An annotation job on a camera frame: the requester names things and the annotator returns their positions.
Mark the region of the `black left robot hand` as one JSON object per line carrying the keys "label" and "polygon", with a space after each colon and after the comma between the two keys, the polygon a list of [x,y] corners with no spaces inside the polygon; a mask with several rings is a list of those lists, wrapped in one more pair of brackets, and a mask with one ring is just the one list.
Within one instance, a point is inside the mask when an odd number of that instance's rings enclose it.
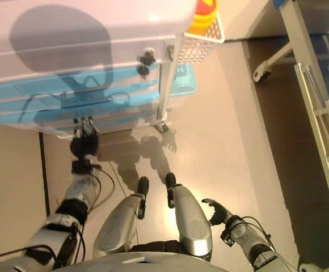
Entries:
{"label": "black left robot hand", "polygon": [[70,142],[70,151],[79,160],[88,156],[97,156],[99,149],[99,131],[93,124],[93,117],[88,116],[80,120],[75,118],[74,134]]}

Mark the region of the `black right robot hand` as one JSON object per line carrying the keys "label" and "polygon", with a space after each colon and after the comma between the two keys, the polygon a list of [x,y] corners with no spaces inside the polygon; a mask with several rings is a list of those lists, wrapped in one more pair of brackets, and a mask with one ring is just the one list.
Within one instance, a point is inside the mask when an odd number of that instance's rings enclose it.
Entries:
{"label": "black right robot hand", "polygon": [[209,205],[209,207],[214,208],[214,213],[209,219],[210,226],[226,224],[227,221],[233,216],[233,214],[228,209],[213,199],[205,198],[201,202],[206,203]]}

